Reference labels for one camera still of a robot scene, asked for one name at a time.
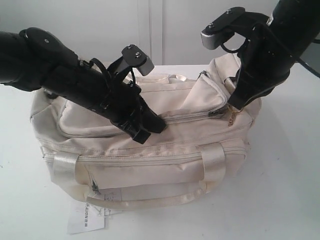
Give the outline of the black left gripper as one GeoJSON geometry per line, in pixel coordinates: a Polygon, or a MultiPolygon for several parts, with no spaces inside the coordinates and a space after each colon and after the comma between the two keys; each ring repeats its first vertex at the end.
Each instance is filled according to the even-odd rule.
{"type": "Polygon", "coordinates": [[[139,144],[167,126],[141,97],[135,80],[124,83],[112,78],[96,58],[83,65],[77,60],[74,66],[47,60],[42,70],[44,89],[109,119],[139,144]]]}

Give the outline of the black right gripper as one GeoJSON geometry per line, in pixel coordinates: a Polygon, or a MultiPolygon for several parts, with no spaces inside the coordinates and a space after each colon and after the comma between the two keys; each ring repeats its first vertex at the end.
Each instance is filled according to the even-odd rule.
{"type": "Polygon", "coordinates": [[[241,110],[288,78],[300,58],[300,31],[292,22],[258,23],[238,56],[241,67],[228,104],[241,110]]]}

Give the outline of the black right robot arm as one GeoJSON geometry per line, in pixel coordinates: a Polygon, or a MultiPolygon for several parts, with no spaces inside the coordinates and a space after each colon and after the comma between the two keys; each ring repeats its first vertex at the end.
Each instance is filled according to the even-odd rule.
{"type": "Polygon", "coordinates": [[[229,126],[247,105],[282,84],[295,63],[320,75],[301,58],[311,44],[319,44],[319,33],[318,0],[280,0],[270,16],[232,7],[201,31],[205,48],[221,47],[240,58],[235,90],[227,102],[229,126]]]}

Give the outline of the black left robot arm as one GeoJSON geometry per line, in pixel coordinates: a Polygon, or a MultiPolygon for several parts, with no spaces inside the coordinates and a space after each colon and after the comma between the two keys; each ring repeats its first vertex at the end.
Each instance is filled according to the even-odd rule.
{"type": "Polygon", "coordinates": [[[1,84],[26,92],[46,89],[109,119],[131,136],[160,133],[165,121],[147,105],[135,79],[124,82],[134,69],[143,76],[154,69],[150,58],[134,44],[105,66],[97,58],[81,59],[40,28],[0,34],[1,84]]]}

